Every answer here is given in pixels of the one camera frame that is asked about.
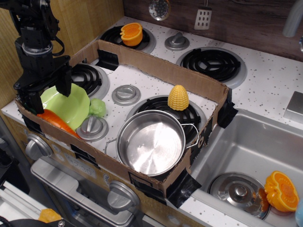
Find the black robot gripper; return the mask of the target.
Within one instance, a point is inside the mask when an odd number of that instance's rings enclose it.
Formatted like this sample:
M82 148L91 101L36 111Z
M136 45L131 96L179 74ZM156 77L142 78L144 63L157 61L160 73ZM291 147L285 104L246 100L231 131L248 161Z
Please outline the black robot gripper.
M20 99L27 98L27 106L33 114L43 114L44 108L39 92L48 86L68 97L71 93L71 67L69 55L53 57L52 44L46 49L30 53L22 40L15 41L17 55L23 74L13 88Z

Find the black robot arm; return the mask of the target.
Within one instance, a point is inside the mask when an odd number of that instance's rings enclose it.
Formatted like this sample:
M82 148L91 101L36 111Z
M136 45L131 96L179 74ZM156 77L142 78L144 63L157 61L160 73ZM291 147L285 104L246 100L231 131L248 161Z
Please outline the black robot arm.
M2 0L0 7L9 11L19 34L15 48L23 74L13 88L27 110L42 114L40 95L45 88L55 87L66 97L71 93L71 58L64 50L53 52L53 41L64 47L57 37L59 20L48 0Z

